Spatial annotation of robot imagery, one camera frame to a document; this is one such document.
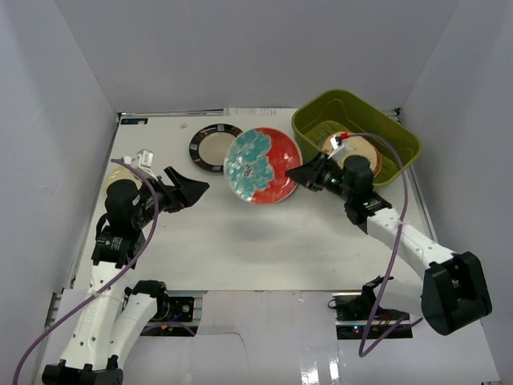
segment gray wall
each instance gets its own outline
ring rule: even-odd
[[[116,111],[402,106],[458,0],[56,0]]]
[[[483,263],[494,311],[483,320],[513,383],[513,4],[460,2],[404,106],[422,138],[417,166],[440,240]]]
[[[52,0],[0,1],[0,383],[77,254],[115,114]],[[34,359],[20,384],[29,383]]]

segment red plate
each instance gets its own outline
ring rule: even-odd
[[[288,197],[297,183],[285,171],[301,165],[296,142],[274,128],[255,128],[240,134],[224,159],[224,174],[242,200],[266,205]]]

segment black and white plate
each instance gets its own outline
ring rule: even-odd
[[[231,124],[213,124],[199,130],[189,144],[189,154],[199,167],[223,172],[224,158],[230,144],[242,131]]]

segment olive green plastic tub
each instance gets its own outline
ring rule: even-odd
[[[339,131],[382,136],[395,147],[405,168],[417,159],[422,149],[416,135],[345,90],[327,91],[301,107],[292,118],[292,127],[304,162],[314,158],[322,150],[325,139]],[[382,170],[375,176],[374,185],[389,184],[401,174],[397,161],[384,144],[366,139],[383,156]]]

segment teal flower pattern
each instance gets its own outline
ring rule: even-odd
[[[250,202],[256,191],[269,187],[274,170],[266,154],[271,149],[271,138],[262,132],[250,130],[240,135],[230,146],[224,160],[224,174],[235,194]]]

